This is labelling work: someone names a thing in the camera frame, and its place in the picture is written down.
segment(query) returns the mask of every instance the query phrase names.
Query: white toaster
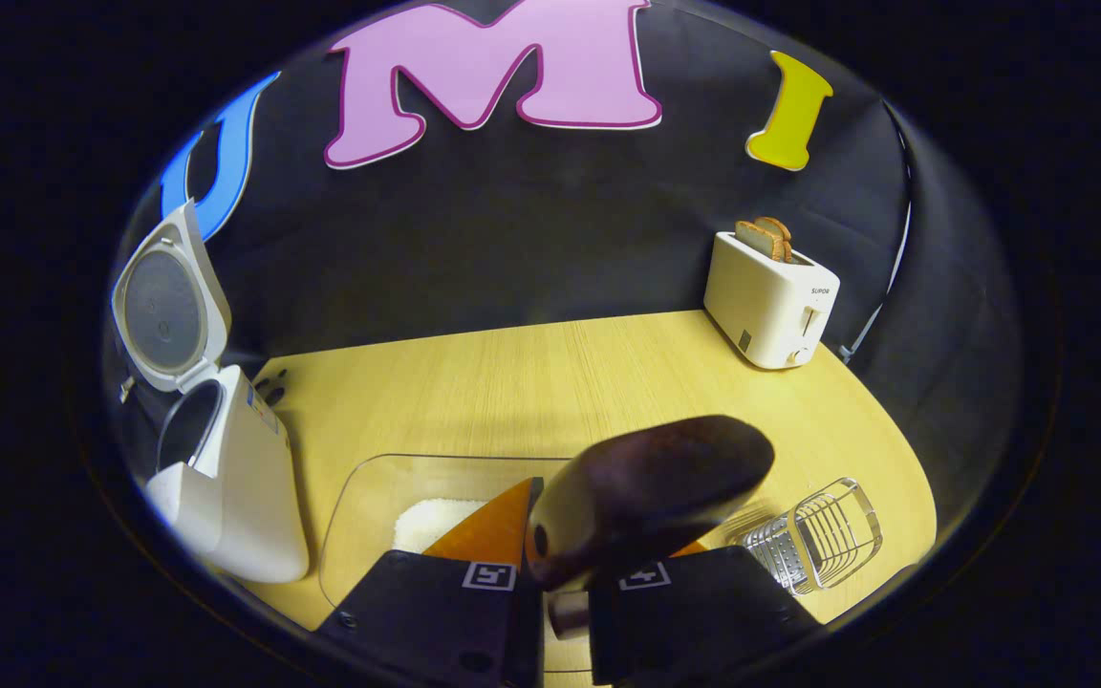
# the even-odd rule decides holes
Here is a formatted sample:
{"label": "white toaster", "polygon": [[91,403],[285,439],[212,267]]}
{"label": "white toaster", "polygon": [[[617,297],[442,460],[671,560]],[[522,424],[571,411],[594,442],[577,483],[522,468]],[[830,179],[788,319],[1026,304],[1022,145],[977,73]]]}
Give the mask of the white toaster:
{"label": "white toaster", "polygon": [[803,253],[793,250],[793,262],[777,262],[734,232],[717,232],[704,308],[752,364],[771,370],[805,365],[838,293],[836,273]]}

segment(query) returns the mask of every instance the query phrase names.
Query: dark brown object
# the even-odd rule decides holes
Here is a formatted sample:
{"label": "dark brown object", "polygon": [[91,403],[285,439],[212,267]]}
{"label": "dark brown object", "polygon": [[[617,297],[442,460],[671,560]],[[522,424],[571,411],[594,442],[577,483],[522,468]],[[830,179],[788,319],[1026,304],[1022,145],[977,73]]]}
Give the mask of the dark brown object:
{"label": "dark brown object", "polygon": [[669,557],[744,504],[773,458],[761,432],[720,415],[598,441],[534,504],[530,574],[543,589],[587,588]]}

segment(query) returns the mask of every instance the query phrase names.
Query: pink letter m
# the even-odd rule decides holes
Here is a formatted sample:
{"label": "pink letter m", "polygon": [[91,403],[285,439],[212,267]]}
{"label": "pink letter m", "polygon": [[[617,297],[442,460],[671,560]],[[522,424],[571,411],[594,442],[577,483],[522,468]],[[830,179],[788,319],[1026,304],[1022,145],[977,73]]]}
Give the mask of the pink letter m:
{"label": "pink letter m", "polygon": [[442,4],[399,12],[341,39],[340,129],[325,164],[356,168],[414,145],[427,122],[397,103],[401,70],[461,129],[484,125],[516,66],[538,81],[516,103],[542,127],[643,129],[661,103],[643,90],[634,13],[647,0],[521,0],[492,25]]}

